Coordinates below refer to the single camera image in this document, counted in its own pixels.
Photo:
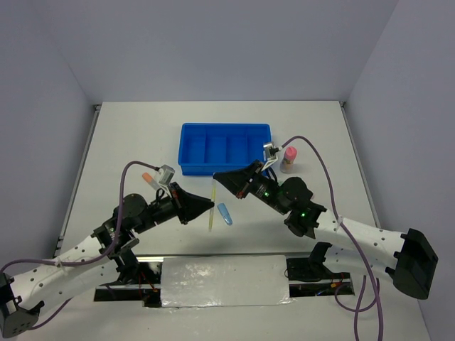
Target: blue eraser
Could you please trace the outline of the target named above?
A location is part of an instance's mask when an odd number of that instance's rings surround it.
[[[230,217],[229,211],[226,208],[225,204],[218,204],[218,211],[220,211],[221,217],[225,220],[226,224],[232,225],[232,219]]]

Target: white wall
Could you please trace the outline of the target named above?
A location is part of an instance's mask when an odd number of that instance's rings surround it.
[[[33,0],[91,100],[347,99],[397,0]]]
[[[52,255],[93,116],[37,18],[0,2],[0,264]]]
[[[400,0],[348,100],[384,228],[422,230],[439,255],[432,341],[455,340],[455,1]]]

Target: blue plastic tray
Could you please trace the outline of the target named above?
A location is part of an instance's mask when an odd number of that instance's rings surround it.
[[[264,160],[270,142],[268,124],[185,123],[180,136],[178,164],[184,175],[212,175]]]

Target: wire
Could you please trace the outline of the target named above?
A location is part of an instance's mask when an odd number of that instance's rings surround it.
[[[268,168],[265,170],[265,173],[267,174],[267,177],[271,180],[272,176],[270,175],[270,172],[269,172]]]
[[[362,303],[362,298],[363,294],[365,293],[365,288],[367,286],[367,276],[363,277],[362,281],[362,288],[360,290],[360,293],[358,294],[358,300],[357,300],[357,306],[355,307],[355,314],[354,314],[354,337],[355,341],[360,341],[360,338],[358,336],[358,314],[360,310],[360,304]]]
[[[58,309],[54,312],[54,314],[52,314],[51,316],[49,316],[49,318],[44,321],[43,323],[39,324],[39,325],[34,325],[33,327],[29,328],[28,330],[36,330],[38,328],[41,328],[43,327],[44,325],[47,325],[55,316],[57,316],[57,314],[62,311],[62,309],[64,309],[64,307],[72,300],[72,298],[70,298],[69,300],[66,300],[65,302],[63,302],[63,304],[58,307]]]
[[[275,171],[271,168],[268,168],[267,170],[270,171],[270,173],[272,174],[273,179],[275,180],[275,183],[278,183],[278,177],[277,177],[277,174],[275,173]]]
[[[154,292],[157,292],[158,290],[155,289],[155,286],[150,283],[150,281],[147,279],[147,277],[144,275],[144,272],[141,272],[142,276],[144,277],[145,281],[151,286],[151,289],[154,291]]]
[[[365,285],[366,286],[366,276],[363,277],[363,283],[362,283],[362,286]],[[339,304],[340,307],[342,307],[343,309],[346,309],[352,313],[355,313],[357,310],[354,309],[354,308],[349,308],[348,306],[342,304],[342,302],[340,302],[340,298],[338,297],[338,293],[340,292],[340,290],[342,288],[345,288],[346,286],[348,286],[349,283],[343,283],[341,284],[340,286],[338,286],[335,290],[335,301]],[[376,285],[378,286],[378,291],[380,290],[380,285],[379,285],[379,279],[376,279]],[[370,310],[374,305],[376,304],[376,298],[373,299],[373,301],[370,303],[369,306],[367,307],[364,307],[364,308],[361,308],[358,312],[359,313],[363,313],[364,311],[367,311],[367,310]]]
[[[338,211],[336,210],[335,195],[333,193],[332,180],[330,178],[330,175],[328,174],[326,164],[324,163],[324,161],[321,157],[321,154],[318,152],[316,147],[305,136],[297,135],[297,136],[290,138],[288,141],[284,142],[284,144],[282,145],[282,148],[285,148],[288,144],[290,144],[293,140],[296,140],[296,139],[304,140],[310,146],[310,148],[313,150],[313,152],[316,154],[316,157],[319,159],[319,163],[321,164],[323,171],[326,174],[328,189],[330,191],[333,214],[335,215],[335,218],[338,220],[339,215],[338,215]],[[370,277],[371,285],[373,286],[373,291],[375,293],[376,307],[378,308],[378,320],[379,320],[378,341],[382,341],[383,336],[384,336],[384,316],[382,315],[382,304],[381,304],[381,300],[379,297],[379,290],[378,290],[378,287],[376,286],[375,276],[373,275],[373,271],[370,268],[370,265],[369,265],[369,262],[368,262],[368,259],[365,255],[365,253],[363,252],[363,250],[360,247],[357,240],[355,240],[355,237],[353,236],[353,234],[350,233],[349,229],[345,226],[345,224],[343,222],[340,223],[340,226],[344,230],[344,232],[348,235],[348,237],[354,244],[355,248],[357,249],[358,253],[360,254],[360,257],[362,258],[363,263],[365,264],[365,267],[367,269],[368,276]],[[363,295],[362,296],[359,295],[359,299],[357,302],[358,307],[360,307],[362,297],[363,297]],[[354,333],[355,333],[355,335],[358,336],[356,327],[357,327],[356,319],[354,318]]]
[[[119,241],[120,227],[122,225],[123,193],[124,193],[125,178],[127,176],[128,168],[131,167],[132,165],[141,165],[141,166],[144,166],[144,167],[147,167],[147,168],[151,168],[151,169],[153,169],[155,171],[159,170],[159,167],[155,167],[155,166],[149,165],[148,163],[144,163],[144,162],[141,162],[141,161],[128,162],[128,164],[123,169],[122,177],[120,178],[119,210],[118,210],[118,214],[117,214],[117,226],[115,227],[115,235],[114,235],[114,239],[112,240],[112,243],[105,249],[105,251],[102,254],[100,254],[99,256],[96,256],[95,258],[88,259],[86,261],[62,261],[61,263],[59,263],[59,265],[61,264],[62,266],[82,266],[82,265],[93,264],[93,263],[99,261],[100,259],[103,259],[104,257],[106,257],[108,254],[110,254],[114,250],[115,246],[117,245],[117,242]],[[16,259],[14,261],[10,261],[9,263],[5,264],[0,269],[0,274],[5,272],[5,270],[8,267],[10,267],[11,265],[20,264],[20,263],[32,263],[32,264],[43,264],[43,265],[55,266],[55,262],[54,261],[45,261],[43,259],[27,259],[27,258],[25,258],[25,259]]]
[[[159,188],[155,193],[155,201],[159,202],[161,199],[163,199],[164,194],[165,194],[164,189]]]
[[[107,291],[109,291],[109,293],[111,294],[112,298],[114,300],[117,300],[117,295],[115,295],[115,291],[110,287],[110,285],[109,284],[105,284],[104,286],[106,287]]]

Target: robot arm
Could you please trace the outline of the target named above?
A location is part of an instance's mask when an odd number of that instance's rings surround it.
[[[33,329],[40,315],[84,291],[104,283],[126,283],[136,278],[139,262],[131,248],[141,234],[162,222],[178,217],[187,224],[213,207],[210,199],[185,192],[177,183],[169,183],[173,170],[163,166],[160,186],[168,194],[151,204],[137,194],[124,198],[119,239],[113,250],[96,262],[64,266],[67,262],[84,263],[103,254],[114,240],[118,207],[113,215],[80,244],[24,274],[10,277],[0,274],[0,330],[2,337],[15,337]]]
[[[256,160],[243,169],[215,173],[213,178],[239,199],[251,193],[282,215],[288,214],[284,223],[292,233],[319,242],[311,253],[313,266],[334,273],[365,274],[365,265],[361,265],[363,262],[358,255],[347,253],[355,247],[341,228],[341,221],[324,206],[311,201],[313,193],[301,178],[288,178],[279,185],[263,175],[267,166],[270,162],[263,164]],[[343,223],[349,226],[378,278],[387,278],[406,295],[428,298],[438,258],[421,232],[415,229],[409,229],[406,234],[386,231],[349,219]]]

